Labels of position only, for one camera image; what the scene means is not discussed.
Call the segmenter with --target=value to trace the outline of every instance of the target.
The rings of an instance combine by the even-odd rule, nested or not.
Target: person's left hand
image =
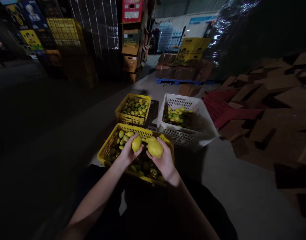
[[[134,161],[135,158],[142,152],[144,145],[142,144],[137,152],[133,152],[132,149],[132,142],[134,138],[137,137],[137,133],[135,133],[133,136],[129,138],[129,140],[125,143],[123,150],[121,151],[118,158],[120,161],[127,163],[127,166]]]

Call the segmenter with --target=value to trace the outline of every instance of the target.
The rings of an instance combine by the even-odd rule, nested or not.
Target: black pants
[[[106,168],[95,165],[84,171],[77,184],[74,211],[106,171]],[[203,185],[186,176],[181,177],[220,239],[237,239],[235,228],[222,204]],[[127,209],[120,216],[124,189]],[[165,188],[152,187],[140,179],[123,175],[86,239],[190,239],[189,235],[185,235],[184,228],[167,198]]]

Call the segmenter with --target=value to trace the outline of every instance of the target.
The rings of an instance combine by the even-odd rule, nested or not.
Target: white plastic basket
[[[192,130],[163,122],[164,110],[185,107],[193,111]],[[218,137],[214,123],[201,99],[165,94],[158,115],[158,131],[173,138],[174,145],[197,151]]]

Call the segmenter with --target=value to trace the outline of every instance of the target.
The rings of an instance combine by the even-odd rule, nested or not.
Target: person's right hand
[[[176,168],[173,164],[172,154],[170,148],[166,145],[166,143],[161,140],[159,137],[157,138],[157,141],[162,145],[163,147],[163,154],[161,158],[153,157],[148,150],[146,151],[147,156],[153,160],[157,168],[161,171],[164,179],[168,181],[174,172],[176,172]]]

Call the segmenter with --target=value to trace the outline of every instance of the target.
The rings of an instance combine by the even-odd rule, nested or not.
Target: hand
[[[157,138],[157,141],[162,145],[163,147],[163,154],[161,158],[153,157],[149,151],[146,151],[147,156],[153,160],[157,168],[161,171],[164,179],[168,181],[173,173],[176,171],[176,168],[173,164],[172,154],[170,148],[166,145],[166,143],[161,140],[159,137]]]
[[[129,138],[129,140],[125,143],[123,150],[121,151],[120,155],[117,157],[117,159],[120,159],[120,161],[125,162],[126,167],[134,161],[135,158],[142,152],[144,145],[142,144],[137,152],[133,152],[132,149],[132,142],[134,138],[137,137],[137,133],[134,134]]]

